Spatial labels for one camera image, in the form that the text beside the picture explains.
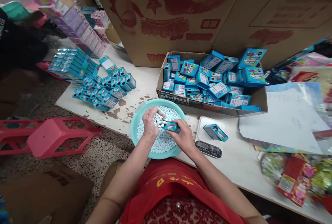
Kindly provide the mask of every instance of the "plastic basin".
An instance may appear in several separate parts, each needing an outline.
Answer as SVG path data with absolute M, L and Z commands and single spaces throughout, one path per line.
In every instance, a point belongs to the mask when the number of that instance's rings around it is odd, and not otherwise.
M 130 134 L 131 134 L 132 142 L 134 143 L 135 146 L 137 145 L 137 143 L 139 141 L 139 139 L 137 138 L 138 124 L 141 121 L 145 111 L 149 107 L 154 107 L 154 106 L 166 106 L 168 108 L 172 108 L 175 111 L 177 111 L 177 113 L 180 115 L 181 119 L 184 119 L 185 121 L 187 121 L 186 115 L 184 115 L 184 112 L 181 110 L 181 108 L 177 104 L 173 103 L 172 101 L 168 101 L 168 100 L 164 100 L 164 99 L 153 99 L 150 101 L 144 101 L 135 109 L 134 116 L 131 121 Z M 181 150 L 176 145 L 171 150 L 169 150 L 168 152 L 165 152 L 165 153 L 155 153 L 155 152 L 150 151 L 149 158 L 165 159 L 168 157 L 175 157 L 175 156 L 179 155 L 180 153 L 181 153 Z

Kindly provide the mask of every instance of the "red packaging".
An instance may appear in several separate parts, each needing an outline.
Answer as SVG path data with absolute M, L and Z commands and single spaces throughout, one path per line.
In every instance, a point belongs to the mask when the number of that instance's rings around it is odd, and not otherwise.
M 277 191 L 302 207 L 311 186 L 314 167 L 297 154 L 286 165 L 284 174 L 277 186 Z

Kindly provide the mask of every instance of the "woman's left hand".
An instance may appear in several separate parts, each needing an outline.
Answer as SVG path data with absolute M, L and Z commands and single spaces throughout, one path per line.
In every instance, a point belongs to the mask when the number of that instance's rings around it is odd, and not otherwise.
M 144 124 L 144 133 L 142 138 L 146 138 L 152 143 L 154 143 L 159 134 L 159 128 L 155 126 L 155 123 L 153 121 L 153 118 L 156 113 L 163 116 L 163 118 L 166 117 L 166 115 L 163 114 L 161 110 L 156 106 L 153 108 L 152 107 L 148 108 L 142 117 Z

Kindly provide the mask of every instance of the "pink plastic stool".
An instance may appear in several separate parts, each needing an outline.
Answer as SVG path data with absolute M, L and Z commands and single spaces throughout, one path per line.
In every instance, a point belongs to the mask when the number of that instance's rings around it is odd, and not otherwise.
M 0 144 L 8 144 L 9 146 L 6 148 L 11 148 L 11 150 L 0 150 L 0 155 L 31 152 L 29 146 L 26 145 L 27 138 L 36 131 L 43 122 L 43 119 L 0 120 Z
M 73 121 L 67 127 L 65 122 Z M 73 127 L 82 121 L 86 129 L 73 129 Z M 46 120 L 33 134 L 28 138 L 28 146 L 36 158 L 50 158 L 59 156 L 68 156 L 84 153 L 84 146 L 96 135 L 102 133 L 101 128 L 95 128 L 88 120 L 83 118 L 53 118 Z M 67 143 L 68 139 L 86 137 L 83 143 L 72 150 Z M 61 145 L 66 151 L 56 151 Z

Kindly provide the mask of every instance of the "white table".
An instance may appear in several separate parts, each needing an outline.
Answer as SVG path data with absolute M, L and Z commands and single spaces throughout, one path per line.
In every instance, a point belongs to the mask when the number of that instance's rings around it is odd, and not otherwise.
M 135 108 L 143 101 L 158 97 L 156 86 L 160 69 L 135 67 L 126 54 L 114 50 L 111 46 L 107 47 L 104 55 L 108 55 L 118 67 L 124 67 L 127 72 L 132 74 L 137 82 L 136 89 L 128 92 L 128 95 L 121 99 L 119 104 L 109 112 L 101 112 L 83 101 L 72 98 L 75 86 L 71 84 L 58 99 L 56 106 L 130 138 L 130 123 Z M 99 75 L 106 77 L 107 72 L 101 68 Z M 253 146 L 249 145 L 239 133 L 238 118 L 188 106 L 179 106 L 186 114 L 187 122 L 194 136 L 200 116 L 207 116 L 223 121 L 226 124 L 225 132 L 229 139 L 224 145 L 222 158 L 214 159 L 208 157 L 208 159 L 238 187 L 316 222 L 332 223 L 332 215 L 327 211 L 317 209 L 310 203 L 308 206 L 300 208 L 277 193 L 275 187 L 260 172 L 259 160 L 257 159 L 259 152 L 255 151 Z M 191 166 L 195 166 L 183 152 L 176 158 Z

